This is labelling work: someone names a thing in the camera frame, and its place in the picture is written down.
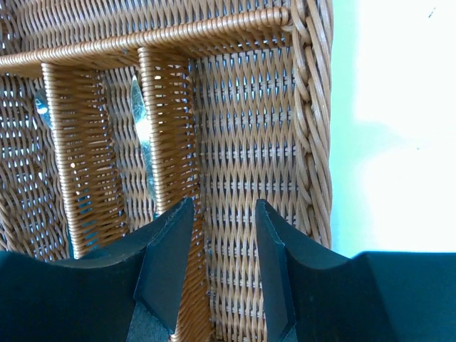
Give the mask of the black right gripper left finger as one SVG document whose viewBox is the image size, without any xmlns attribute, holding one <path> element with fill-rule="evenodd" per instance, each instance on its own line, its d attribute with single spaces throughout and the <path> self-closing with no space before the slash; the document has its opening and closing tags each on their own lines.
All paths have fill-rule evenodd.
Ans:
<svg viewBox="0 0 456 342">
<path fill-rule="evenodd" d="M 177 329 L 194 206 L 80 259 L 1 253 L 3 341 L 167 341 Z"/>
</svg>

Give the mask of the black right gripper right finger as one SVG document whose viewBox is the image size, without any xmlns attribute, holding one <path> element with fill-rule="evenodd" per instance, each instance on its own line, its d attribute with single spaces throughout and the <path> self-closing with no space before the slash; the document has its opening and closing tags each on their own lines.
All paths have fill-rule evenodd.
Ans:
<svg viewBox="0 0 456 342">
<path fill-rule="evenodd" d="M 455 255 L 347 258 L 293 228 L 265 200 L 255 224 L 270 341 L 453 341 Z"/>
</svg>

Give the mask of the gold spoon green handle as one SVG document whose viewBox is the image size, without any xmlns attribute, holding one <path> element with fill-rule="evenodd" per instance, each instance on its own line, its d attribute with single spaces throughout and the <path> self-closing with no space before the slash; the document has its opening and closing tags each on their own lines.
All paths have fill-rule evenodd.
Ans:
<svg viewBox="0 0 456 342">
<path fill-rule="evenodd" d="M 34 104 L 37 113 L 41 116 L 42 121 L 48 128 L 52 128 L 51 114 L 48 106 L 48 99 L 46 96 L 46 89 L 38 89 L 35 93 Z"/>
</svg>

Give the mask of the gold knife green handle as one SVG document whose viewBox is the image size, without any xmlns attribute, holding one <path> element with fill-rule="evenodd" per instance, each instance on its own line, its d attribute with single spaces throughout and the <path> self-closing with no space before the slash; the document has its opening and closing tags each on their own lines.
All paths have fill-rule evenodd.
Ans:
<svg viewBox="0 0 456 342">
<path fill-rule="evenodd" d="M 140 142 L 142 150 L 142 157 L 145 164 L 145 174 L 147 178 L 147 192 L 149 198 L 152 200 L 153 208 L 153 219 L 156 219 L 159 214 L 157 213 L 156 205 L 156 193 L 155 193 L 155 180 L 152 166 L 152 153 L 150 147 L 150 133 L 152 126 L 147 119 L 147 111 L 145 108 L 145 102 L 143 100 L 143 93 L 140 89 L 138 77 L 133 76 L 130 87 L 130 106 L 133 113 L 133 119 L 135 123 L 135 131 Z"/>
</svg>

